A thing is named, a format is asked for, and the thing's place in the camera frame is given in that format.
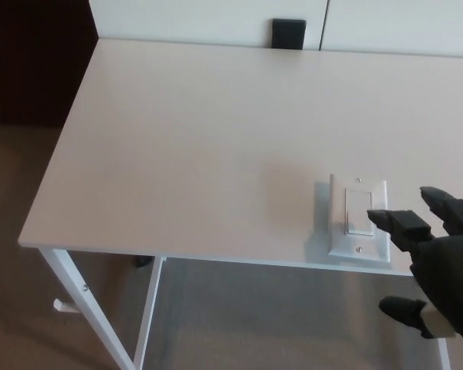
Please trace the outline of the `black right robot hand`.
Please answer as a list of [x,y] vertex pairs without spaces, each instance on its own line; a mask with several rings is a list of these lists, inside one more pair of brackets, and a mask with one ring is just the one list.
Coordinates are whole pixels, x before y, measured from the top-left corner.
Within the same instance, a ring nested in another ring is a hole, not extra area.
[[447,236],[435,237],[412,210],[369,210],[367,216],[390,235],[400,251],[410,254],[411,273],[428,300],[386,296],[379,309],[432,339],[438,335],[425,322],[423,312],[435,307],[463,337],[463,199],[436,187],[421,187],[420,191],[430,211],[442,220]]

